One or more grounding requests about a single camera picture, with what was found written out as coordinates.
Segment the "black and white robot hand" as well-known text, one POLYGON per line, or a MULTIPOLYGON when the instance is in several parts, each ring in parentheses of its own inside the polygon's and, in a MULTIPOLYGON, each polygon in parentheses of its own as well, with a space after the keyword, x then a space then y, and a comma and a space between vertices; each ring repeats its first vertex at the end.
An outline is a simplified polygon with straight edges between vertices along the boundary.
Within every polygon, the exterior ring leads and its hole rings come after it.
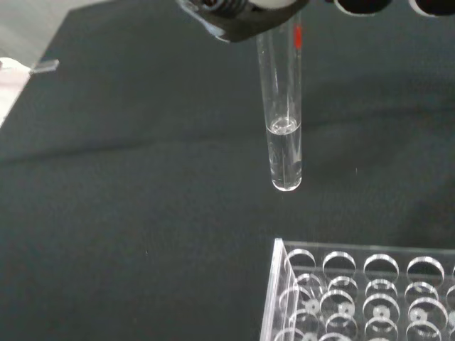
MULTIPOLYGON (((176 1, 211 36, 238 43, 289 21, 310 1, 176 1)), ((325 1, 349 16, 372 16, 392 1, 325 1)), ((454 1, 406 1, 426 17, 454 14, 454 1)))

